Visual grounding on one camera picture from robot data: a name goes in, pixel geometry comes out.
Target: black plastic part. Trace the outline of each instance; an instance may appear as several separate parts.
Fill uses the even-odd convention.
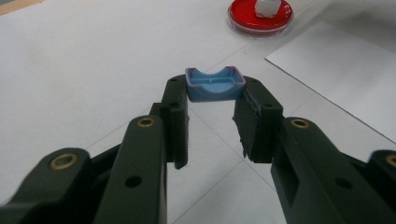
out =
[[[105,152],[92,158],[92,165],[96,175],[103,175],[111,171],[114,160],[119,153],[120,145],[116,145],[113,148],[106,150]]]
[[[189,115],[186,78],[172,77],[166,84],[161,103],[152,106],[150,115],[163,119],[166,159],[180,169],[188,162]]]
[[[317,125],[284,119],[272,176],[288,223],[396,223],[396,216]]]
[[[130,122],[93,223],[166,223],[163,122]]]
[[[364,169],[366,167],[366,162],[360,161],[356,158],[353,158],[347,154],[344,154],[344,157],[355,167],[355,169],[363,176],[365,176]]]
[[[59,156],[56,166],[51,162]],[[94,179],[89,154],[79,148],[57,150],[26,176],[10,202],[0,208],[0,223],[78,223],[79,209]]]
[[[374,152],[364,169],[364,174],[376,192],[396,213],[396,152]]]
[[[259,80],[245,77],[245,81],[233,115],[244,155],[256,163],[271,163],[283,107]]]

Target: screw hole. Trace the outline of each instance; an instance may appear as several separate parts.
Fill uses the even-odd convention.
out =
[[[352,184],[344,178],[335,178],[335,183],[343,189],[352,189]]]
[[[294,127],[301,128],[301,129],[306,129],[309,127],[309,123],[307,123],[305,120],[302,120],[302,119],[293,119],[291,121],[291,124]]]
[[[133,189],[139,186],[142,183],[142,177],[138,175],[133,175],[128,177],[128,179],[125,180],[125,186]]]
[[[58,159],[57,161],[55,161],[55,164],[57,164],[57,165],[65,165],[65,164],[69,163],[72,160],[73,160],[73,158],[71,156],[67,156],[67,157],[63,157],[63,158]]]
[[[139,125],[142,128],[147,128],[150,127],[154,124],[154,119],[150,119],[150,118],[145,118],[145,119],[140,119],[137,122],[137,125]]]

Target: white cube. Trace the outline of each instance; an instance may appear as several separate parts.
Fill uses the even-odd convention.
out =
[[[282,0],[257,0],[256,16],[261,18],[273,18],[279,11]]]

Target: white table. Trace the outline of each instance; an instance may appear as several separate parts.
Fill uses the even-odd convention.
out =
[[[0,202],[56,149],[95,156],[118,144],[127,123],[160,102],[166,80],[186,67],[238,67],[273,93],[286,117],[313,120],[358,159],[396,148],[264,60],[318,21],[396,52],[392,1],[290,0],[290,31],[261,40],[229,29],[231,2],[47,0],[1,16]],[[168,223],[285,223],[270,165],[242,156],[233,102],[189,108],[190,160],[180,171],[169,164]]]

